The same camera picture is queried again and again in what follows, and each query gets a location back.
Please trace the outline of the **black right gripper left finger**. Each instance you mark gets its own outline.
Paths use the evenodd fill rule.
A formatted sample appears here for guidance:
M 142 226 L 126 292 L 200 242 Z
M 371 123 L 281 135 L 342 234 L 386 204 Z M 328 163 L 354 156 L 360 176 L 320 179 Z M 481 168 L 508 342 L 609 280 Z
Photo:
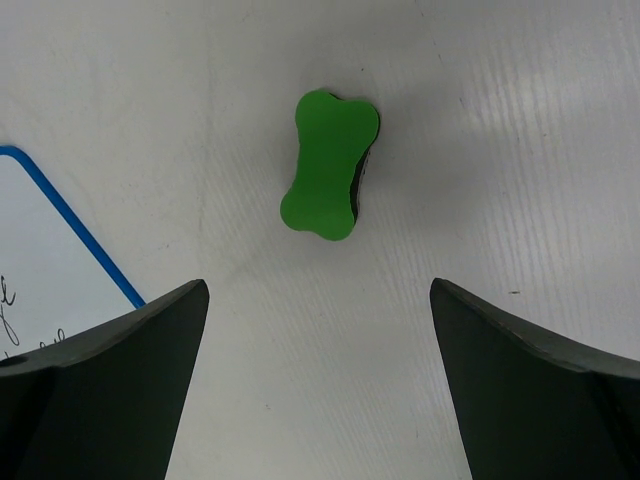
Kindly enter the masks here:
M 1 363 L 4 479 L 163 479 L 209 290 L 183 286 Z

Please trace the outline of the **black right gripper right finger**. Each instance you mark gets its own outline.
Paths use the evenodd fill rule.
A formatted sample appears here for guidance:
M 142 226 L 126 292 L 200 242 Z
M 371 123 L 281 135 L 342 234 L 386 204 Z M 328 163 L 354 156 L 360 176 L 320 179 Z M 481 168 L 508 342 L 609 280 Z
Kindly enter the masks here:
M 475 479 L 636 479 L 639 363 L 435 279 L 436 337 Z

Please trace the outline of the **blue-framed whiteboard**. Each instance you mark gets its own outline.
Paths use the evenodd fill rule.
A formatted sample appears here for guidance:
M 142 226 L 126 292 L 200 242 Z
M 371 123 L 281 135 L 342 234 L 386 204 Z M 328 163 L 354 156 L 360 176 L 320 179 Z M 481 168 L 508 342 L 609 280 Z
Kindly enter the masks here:
M 1 357 L 59 343 L 145 304 L 34 161 L 1 148 Z

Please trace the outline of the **green bone-shaped eraser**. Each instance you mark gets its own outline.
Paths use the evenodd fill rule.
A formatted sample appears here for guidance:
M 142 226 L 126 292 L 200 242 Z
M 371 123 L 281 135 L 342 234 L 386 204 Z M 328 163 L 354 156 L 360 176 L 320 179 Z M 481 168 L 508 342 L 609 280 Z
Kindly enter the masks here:
M 328 241 L 346 239 L 358 217 L 364 164 L 380 129 L 377 109 L 314 90 L 295 110 L 299 143 L 294 179 L 280 203 L 284 224 Z

